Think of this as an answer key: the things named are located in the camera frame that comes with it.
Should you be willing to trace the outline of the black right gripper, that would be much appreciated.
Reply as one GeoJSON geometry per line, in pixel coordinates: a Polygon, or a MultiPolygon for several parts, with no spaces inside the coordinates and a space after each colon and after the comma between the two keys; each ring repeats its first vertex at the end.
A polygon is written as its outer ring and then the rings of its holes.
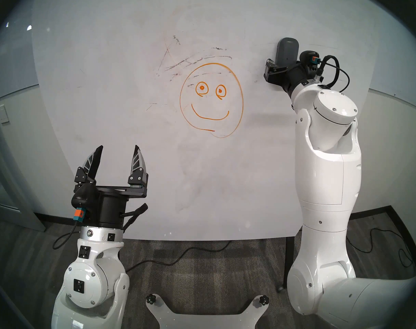
{"type": "Polygon", "coordinates": [[[266,82],[282,87],[289,96],[298,85],[305,86],[312,79],[312,74],[301,63],[282,68],[268,58],[265,66],[264,78],[266,82]]]}

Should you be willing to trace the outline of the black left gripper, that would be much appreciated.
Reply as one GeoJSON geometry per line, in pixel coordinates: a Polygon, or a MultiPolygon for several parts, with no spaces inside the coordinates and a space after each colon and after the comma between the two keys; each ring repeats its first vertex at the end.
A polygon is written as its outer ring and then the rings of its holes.
{"type": "MultiPolygon", "coordinates": [[[[96,184],[96,174],[100,165],[103,146],[99,146],[78,167],[75,174],[76,186],[85,183],[96,184]]],[[[146,198],[148,174],[143,155],[138,145],[135,146],[131,160],[129,187],[123,186],[96,186],[98,201],[94,215],[91,216],[93,227],[129,227],[145,211],[146,203],[134,211],[126,212],[126,204],[131,198],[146,198]]]]}

